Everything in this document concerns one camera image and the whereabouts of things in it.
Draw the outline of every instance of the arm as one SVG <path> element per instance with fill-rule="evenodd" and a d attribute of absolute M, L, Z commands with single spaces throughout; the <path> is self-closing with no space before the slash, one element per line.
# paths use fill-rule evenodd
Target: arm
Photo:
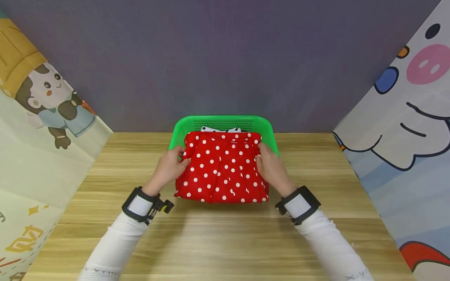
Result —
<path fill-rule="evenodd" d="M 256 157 L 259 173 L 282 197 L 289 197 L 297 187 L 289 180 L 280 158 L 263 143 L 259 144 L 259 148 L 261 156 Z M 301 195 L 284 206 L 293 218 L 298 218 L 311 207 Z M 295 228 L 309 242 L 330 280 L 373 281 L 361 258 L 321 211 L 315 211 Z"/>
<path fill-rule="evenodd" d="M 180 163 L 178 156 L 183 152 L 182 147 L 176 147 L 161 156 L 153 176 L 142 187 L 142 191 L 146 195 L 157 196 L 167 183 L 184 172 L 190 159 L 185 159 Z M 136 206 L 133 210 L 135 213 L 147 214 L 153 205 L 152 202 L 140 197 L 136 197 L 135 200 L 137 201 L 137 204 L 133 205 Z M 119 280 L 120 274 L 146 229 L 146 223 L 139 223 L 122 212 L 100 239 L 78 280 Z"/>

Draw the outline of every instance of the red fabric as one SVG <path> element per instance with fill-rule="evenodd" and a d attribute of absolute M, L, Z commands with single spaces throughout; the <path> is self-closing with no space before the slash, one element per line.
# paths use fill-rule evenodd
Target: red fabric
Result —
<path fill-rule="evenodd" d="M 210 203 L 268 201 L 269 185 L 259 175 L 258 133 L 191 132 L 182 160 L 191 163 L 176 180 L 176 197 Z"/>

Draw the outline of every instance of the cartoon pig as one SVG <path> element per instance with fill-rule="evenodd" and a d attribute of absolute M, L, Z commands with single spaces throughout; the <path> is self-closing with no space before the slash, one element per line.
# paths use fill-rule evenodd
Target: cartoon pig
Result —
<path fill-rule="evenodd" d="M 438 9 L 334 133 L 343 147 L 371 150 L 399 170 L 450 148 L 450 28 Z"/>

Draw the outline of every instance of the star graphic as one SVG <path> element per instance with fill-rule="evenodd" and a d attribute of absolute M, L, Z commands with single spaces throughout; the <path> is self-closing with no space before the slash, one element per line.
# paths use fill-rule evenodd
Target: star graphic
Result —
<path fill-rule="evenodd" d="M 28 209 L 28 216 L 31 216 L 32 214 L 36 214 L 37 212 L 39 212 L 38 210 L 39 206 L 33 207 L 33 208 L 29 208 Z"/>

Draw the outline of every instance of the blue cartoon ear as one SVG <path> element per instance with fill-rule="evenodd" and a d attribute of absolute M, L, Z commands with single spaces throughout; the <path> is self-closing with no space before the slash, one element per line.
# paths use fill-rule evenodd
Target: blue cartoon ear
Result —
<path fill-rule="evenodd" d="M 397 67 L 388 67 L 381 77 L 375 82 L 375 90 L 379 94 L 385 94 L 389 92 L 395 85 L 398 79 Z"/>

